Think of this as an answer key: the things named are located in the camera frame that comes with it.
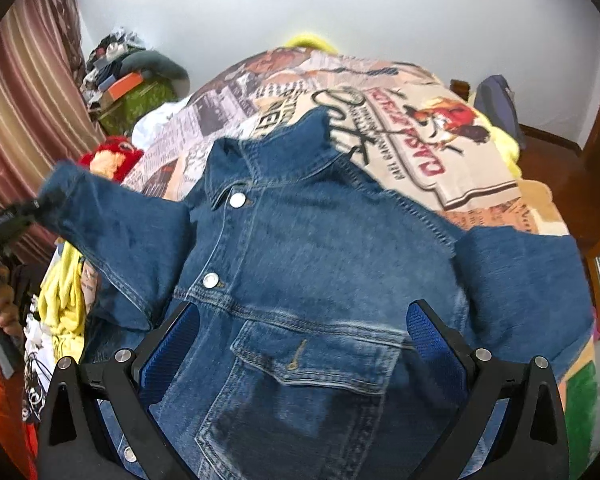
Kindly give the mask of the left hand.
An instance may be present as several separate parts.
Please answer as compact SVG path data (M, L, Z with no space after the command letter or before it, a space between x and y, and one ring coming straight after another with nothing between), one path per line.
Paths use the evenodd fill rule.
M14 341L23 341L19 310L14 304L15 292L8 284L9 270L0 262L0 329Z

